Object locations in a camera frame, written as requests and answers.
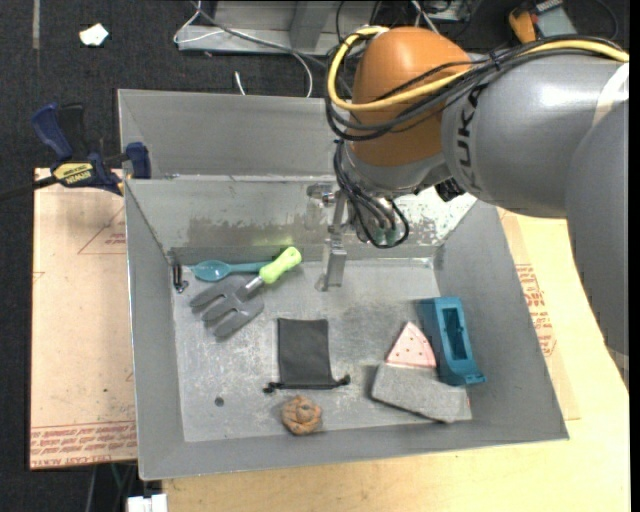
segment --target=cardboard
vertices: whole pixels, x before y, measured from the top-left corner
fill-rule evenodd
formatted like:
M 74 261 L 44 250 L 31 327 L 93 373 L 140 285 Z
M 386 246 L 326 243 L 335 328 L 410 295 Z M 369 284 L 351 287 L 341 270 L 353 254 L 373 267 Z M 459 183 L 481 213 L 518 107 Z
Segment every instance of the cardboard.
M 540 219 L 538 219 L 537 224 L 532 224 L 530 219 L 506 211 L 502 211 L 500 217 L 516 271 L 520 278 L 522 291 L 531 313 L 531 319 L 540 341 L 540 348 L 547 363 L 558 402 L 562 408 L 563 417 L 565 420 L 579 419 L 580 411 L 571 381 L 567 376 L 561 348 L 558 346 L 553 314 L 549 311 L 545 290 L 540 285 L 537 267 L 530 256 L 531 250 L 535 249 L 531 245 L 533 242 L 532 236 L 536 234 L 536 228 L 537 231 L 540 231 L 540 227 L 543 227 L 543 232 L 548 236 L 550 233 L 549 226 L 566 226 L 566 221 L 546 220 L 542 221 L 543 224 L 540 224 Z M 560 251 L 559 257 L 566 259 L 567 254 L 562 251 L 568 249 L 567 241 L 562 237 L 558 237 L 557 234 L 556 232 L 556 236 L 553 239 L 546 239 L 542 243 L 548 244 L 549 247 L 556 247 Z M 537 243 L 541 243 L 539 234 Z
M 137 456 L 122 197 L 34 194 L 32 469 Z

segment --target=blue clamp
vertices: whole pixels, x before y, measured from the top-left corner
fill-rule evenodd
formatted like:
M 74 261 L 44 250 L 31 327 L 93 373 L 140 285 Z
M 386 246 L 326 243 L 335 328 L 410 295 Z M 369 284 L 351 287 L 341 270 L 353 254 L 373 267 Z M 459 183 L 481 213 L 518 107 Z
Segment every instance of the blue clamp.
M 132 142 L 125 149 L 127 157 L 133 166 L 133 177 L 137 179 L 151 178 L 151 162 L 149 151 L 142 142 Z
M 107 159 L 98 151 L 88 151 L 83 112 L 81 104 L 58 110 L 57 103 L 48 103 L 31 117 L 38 138 L 56 153 L 57 159 L 50 168 L 53 182 L 65 187 L 99 188 L 121 195 L 122 180 L 108 164 L 124 159 L 131 161 L 135 178 L 151 177 L 148 151 L 141 142 L 131 143 L 125 153 Z

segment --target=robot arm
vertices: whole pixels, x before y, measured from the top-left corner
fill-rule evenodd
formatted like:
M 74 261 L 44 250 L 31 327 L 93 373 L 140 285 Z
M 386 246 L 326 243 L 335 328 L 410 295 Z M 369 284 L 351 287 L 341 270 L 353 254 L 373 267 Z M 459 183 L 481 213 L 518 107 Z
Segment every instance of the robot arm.
M 349 103 L 336 78 L 361 42 Z M 431 186 L 444 200 L 466 191 L 521 214 L 566 218 L 627 385 L 628 61 L 595 38 L 470 56 L 426 29 L 366 27 L 338 49 L 327 84 L 340 136 L 336 175 L 360 239 L 401 243 L 409 226 L 394 198 Z

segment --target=blue plastic spoon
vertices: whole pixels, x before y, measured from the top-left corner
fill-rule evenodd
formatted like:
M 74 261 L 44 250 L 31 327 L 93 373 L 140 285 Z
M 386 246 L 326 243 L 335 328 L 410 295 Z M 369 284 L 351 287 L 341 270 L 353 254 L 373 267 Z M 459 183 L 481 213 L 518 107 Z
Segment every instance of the blue plastic spoon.
M 224 261 L 207 260 L 189 267 L 193 274 L 202 281 L 215 282 L 233 272 L 257 273 L 262 267 L 272 263 L 271 261 L 261 261 L 258 263 L 238 263 L 229 264 Z

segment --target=black cable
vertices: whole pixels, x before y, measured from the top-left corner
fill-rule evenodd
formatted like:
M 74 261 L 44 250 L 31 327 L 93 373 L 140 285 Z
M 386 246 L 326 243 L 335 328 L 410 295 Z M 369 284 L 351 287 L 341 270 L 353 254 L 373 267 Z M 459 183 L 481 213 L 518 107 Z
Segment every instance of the black cable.
M 338 42 L 343 43 L 344 39 L 340 35 L 340 11 L 342 7 L 344 7 L 345 0 L 342 0 L 340 4 L 338 4 L 338 8 L 336 9 L 336 35 L 338 36 Z
M 373 9 L 371 9 L 371 16 L 369 17 L 369 25 L 373 25 L 375 23 L 381 3 L 382 1 L 378 0 L 375 4 L 373 4 Z
M 468 65 L 468 64 L 476 64 L 476 63 L 471 63 L 469 61 L 457 61 L 457 62 L 447 62 L 446 64 L 441 64 L 440 66 L 437 66 L 437 67 L 435 67 L 433 69 L 430 69 L 429 71 L 426 71 L 425 73 L 422 73 L 422 74 L 418 75 L 417 77 L 412 78 L 411 80 L 408 80 L 407 82 L 404 82 L 403 84 L 401 84 L 401 85 L 399 85 L 397 87 L 394 87 L 390 91 L 384 93 L 382 96 L 378 96 L 377 98 L 375 98 L 374 101 L 384 100 L 384 99 L 388 98 L 389 96 L 393 96 L 394 94 L 402 92 L 405 89 L 408 89 L 409 87 L 411 87 L 412 85 L 415 85 L 418 82 L 421 82 L 422 80 L 424 80 L 426 78 L 429 78 L 431 75 L 435 75 L 436 73 L 439 73 L 440 71 L 444 71 L 447 68 L 451 68 L 451 67 L 455 67 L 455 66 L 464 66 L 464 65 Z
M 404 216 L 402 211 L 400 211 L 400 209 L 392 199 L 389 199 L 389 202 L 391 203 L 391 209 L 392 209 L 392 213 L 390 213 L 387 211 L 386 208 L 382 207 L 376 199 L 372 198 L 370 195 L 364 192 L 359 186 L 349 181 L 349 178 L 347 177 L 342 167 L 343 145 L 344 145 L 344 141 L 339 141 L 338 145 L 336 146 L 336 152 L 334 154 L 334 169 L 336 172 L 336 179 L 338 181 L 338 185 L 340 185 L 341 190 L 343 190 L 343 192 L 347 196 L 347 199 L 350 201 L 350 205 L 355 214 L 355 218 L 358 221 L 358 224 L 360 225 L 362 232 L 366 236 L 366 239 L 364 240 L 360 237 L 360 235 L 358 235 L 358 238 L 363 242 L 370 242 L 374 247 L 377 247 L 378 249 L 391 249 L 393 247 L 397 247 L 398 245 L 404 243 L 409 237 L 409 232 L 410 232 L 409 222 L 407 221 L 406 217 Z M 403 228 L 404 228 L 403 235 L 398 240 L 396 240 L 393 244 L 385 245 L 385 244 L 378 243 L 375 237 L 371 234 L 371 232 L 367 228 L 366 223 L 364 222 L 364 219 L 362 217 L 362 212 L 360 210 L 360 207 L 364 207 L 371 212 L 371 214 L 378 221 L 378 227 L 381 229 L 385 228 L 384 218 L 386 218 L 386 221 L 389 223 L 390 229 L 395 229 L 396 222 L 395 222 L 394 214 L 398 215 L 398 217 L 400 218 L 403 224 Z
M 441 114 L 442 112 L 444 112 L 444 110 L 446 108 L 451 107 L 451 105 L 453 105 L 454 103 L 460 101 L 462 98 L 464 98 L 467 95 L 467 91 L 469 89 L 465 89 L 463 92 L 461 92 L 460 94 L 458 94 L 458 96 L 455 96 L 452 100 L 449 100 L 448 102 L 441 104 L 440 107 L 436 108 L 436 109 L 429 109 L 429 114 L 420 118 L 418 121 L 408 125 L 408 126 L 404 126 L 402 128 L 396 128 L 393 130 L 390 130 L 389 133 L 403 133 L 403 132 L 407 132 L 413 128 L 415 128 L 416 126 L 428 121 L 429 119 L 431 119 L 434 116 L 437 116 L 438 114 Z
M 113 507 L 111 507 L 111 512 L 117 512 L 119 508 L 121 509 L 120 505 L 122 504 L 122 498 L 128 498 L 127 495 L 131 492 L 131 486 L 133 485 L 133 481 L 136 477 L 136 468 L 137 466 L 135 464 L 131 464 L 125 471 L 122 487 L 118 489 L 118 494 L 113 502 Z
M 329 50 L 327 50 L 327 53 L 325 54 L 325 58 L 327 59 L 327 63 L 329 63 L 329 62 L 331 62 L 333 60 L 333 56 L 338 51 L 339 47 L 340 47 L 340 44 L 337 44 L 337 45 L 333 46 L 332 48 L 329 48 Z M 327 83 L 327 76 L 329 74 L 329 66 L 328 66 L 328 64 L 324 65 L 324 71 L 325 71 L 324 83 L 326 84 Z M 337 80 L 338 84 L 345 90 L 345 92 L 347 93 L 347 96 L 351 97 L 351 87 L 349 87 L 349 84 L 347 84 L 347 81 L 342 76 L 337 77 L 336 80 Z
M 344 59 L 348 58 L 350 50 L 355 46 L 356 43 L 360 42 L 363 39 L 367 40 L 367 39 L 371 39 L 371 38 L 372 38 L 372 36 L 364 36 L 363 35 L 363 36 L 360 36 L 359 38 L 357 38 L 356 40 L 354 40 L 353 42 L 349 43 L 347 45 L 347 53 L 345 54 Z M 335 53 L 337 52 L 338 46 L 334 47 L 332 49 L 332 51 L 327 54 L 327 57 L 329 58 L 329 62 L 331 62 L 333 60 L 333 57 L 334 57 Z M 443 69 L 446 69 L 446 68 L 452 67 L 452 66 L 456 66 L 456 65 L 461 65 L 461 64 L 462 65 L 463 64 L 469 64 L 469 62 L 446 63 L 446 64 L 443 64 L 441 66 L 438 66 L 438 67 L 436 67 L 434 69 L 431 69 L 431 70 L 419 75 L 418 77 L 412 78 L 411 80 L 409 80 L 408 82 L 405 82 L 404 84 L 400 85 L 399 87 L 397 87 L 395 89 L 392 89 L 391 91 L 388 91 L 386 94 L 376 98 L 376 101 L 380 100 L 380 99 L 384 99 L 384 98 L 386 98 L 388 96 L 391 96 L 395 92 L 398 92 L 400 90 L 406 89 L 406 88 L 410 87 L 411 85 L 413 85 L 414 83 L 419 82 L 421 80 L 424 80 L 425 78 L 427 78 L 427 77 L 429 77 L 429 76 L 431 76 L 431 75 L 433 75 L 435 73 L 438 73 L 439 71 L 442 71 Z
M 50 185 L 55 185 L 56 183 L 58 183 L 58 180 L 55 178 L 55 176 L 47 176 L 46 178 L 42 178 L 41 180 L 34 181 L 32 183 L 29 183 L 28 185 L 22 185 L 12 190 L 0 192 L 0 202 L 5 201 L 7 199 L 12 199 L 14 197 L 29 194 L 34 190 L 48 187 Z
M 136 481 L 136 476 L 138 473 L 138 466 L 134 465 L 133 471 L 131 471 L 131 477 L 129 478 L 129 483 L 127 484 L 127 488 L 124 493 L 124 499 L 128 500 L 131 495 L 131 489 L 133 488 L 133 483 Z
M 96 477 L 98 474 L 98 465 L 94 464 L 91 470 L 91 480 L 89 480 L 89 492 L 87 492 L 87 502 L 84 507 L 84 512 L 91 512 L 93 509 L 93 495 L 96 488 Z
M 335 111 L 331 102 L 327 101 L 327 118 L 329 119 L 329 125 L 337 135 L 347 140 L 360 141 L 360 140 L 375 139 L 379 136 L 384 135 L 385 133 L 388 133 L 393 127 L 398 126 L 399 124 L 405 123 L 411 120 L 412 118 L 415 118 L 418 115 L 421 115 L 422 113 L 426 112 L 430 108 L 438 106 L 445 99 L 452 97 L 457 93 L 464 92 L 464 89 L 468 90 L 470 87 L 473 87 L 480 79 L 485 79 L 485 78 L 488 79 L 488 78 L 491 78 L 492 75 L 497 75 L 499 72 L 497 68 L 500 68 L 500 66 L 502 66 L 503 68 L 510 68 L 514 65 L 518 65 L 528 60 L 541 58 L 541 57 L 545 57 L 553 54 L 559 54 L 559 53 L 560 54 L 566 54 L 566 53 L 592 54 L 588 50 L 559 49 L 559 50 L 545 50 L 545 51 L 540 51 L 536 53 L 521 55 L 523 54 L 523 52 L 526 52 L 532 48 L 541 46 L 549 42 L 562 41 L 562 40 L 575 40 L 575 39 L 582 39 L 585 41 L 603 43 L 603 44 L 607 44 L 612 48 L 619 49 L 619 47 L 611 41 L 607 41 L 601 38 L 596 38 L 591 36 L 576 37 L 576 36 L 569 35 L 569 36 L 550 37 L 545 40 L 535 41 L 532 43 L 521 45 L 520 47 L 517 47 L 517 48 L 506 50 L 501 54 L 494 56 L 492 60 L 485 59 L 484 61 L 482 61 L 484 62 L 484 64 L 481 66 L 477 66 L 477 62 L 476 62 L 475 63 L 476 68 L 465 73 L 464 75 L 456 79 L 454 82 L 449 84 L 447 87 L 444 87 L 442 90 L 437 91 L 433 95 L 425 96 L 424 99 L 410 105 L 407 109 L 402 111 L 394 119 L 391 119 L 382 123 L 375 123 L 375 124 L 369 124 L 369 125 L 363 125 L 361 123 L 353 123 L 349 120 L 342 118 Z M 337 129 L 336 122 L 342 124 L 343 126 L 346 126 L 347 128 L 351 128 L 359 131 L 370 131 L 370 133 L 365 135 L 349 134 L 340 129 Z
M 592 0 L 592 1 L 595 2 L 596 4 L 598 4 L 604 10 L 606 10 L 607 14 L 609 14 L 611 19 L 613 20 L 613 35 L 610 36 L 609 39 L 616 39 L 618 37 L 618 32 L 620 31 L 620 26 L 618 24 L 618 18 L 616 16 L 616 14 L 613 12 L 613 9 L 611 9 L 611 7 L 608 6 L 602 0 Z

